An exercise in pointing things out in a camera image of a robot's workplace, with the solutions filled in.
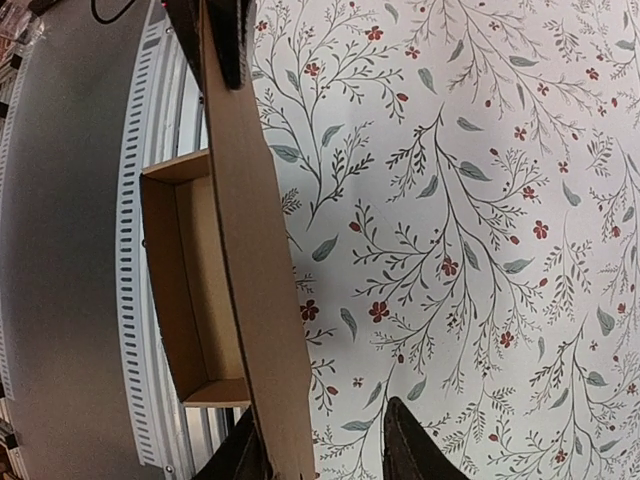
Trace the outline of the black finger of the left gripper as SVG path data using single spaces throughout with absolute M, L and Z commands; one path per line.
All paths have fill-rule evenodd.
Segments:
M 200 51 L 200 2 L 167 0 L 164 2 L 175 35 L 201 93 L 204 93 Z
M 225 85 L 230 90 L 242 90 L 249 77 L 248 51 L 256 2 L 208 0 L 205 6 Z

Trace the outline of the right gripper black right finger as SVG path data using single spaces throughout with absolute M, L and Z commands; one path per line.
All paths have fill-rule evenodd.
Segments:
M 439 449 L 397 396 L 389 399 L 383 420 L 383 479 L 467 480 Z

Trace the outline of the brown cardboard box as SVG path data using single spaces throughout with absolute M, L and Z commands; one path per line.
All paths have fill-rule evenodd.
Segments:
M 311 368 L 274 160 L 250 66 L 242 90 L 226 87 L 199 2 L 208 146 L 140 176 L 160 335 L 183 405 L 251 407 L 268 479 L 311 479 Z

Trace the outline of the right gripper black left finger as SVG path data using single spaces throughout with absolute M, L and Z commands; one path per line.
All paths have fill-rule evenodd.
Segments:
M 266 480 L 271 467 L 249 407 L 193 480 Z

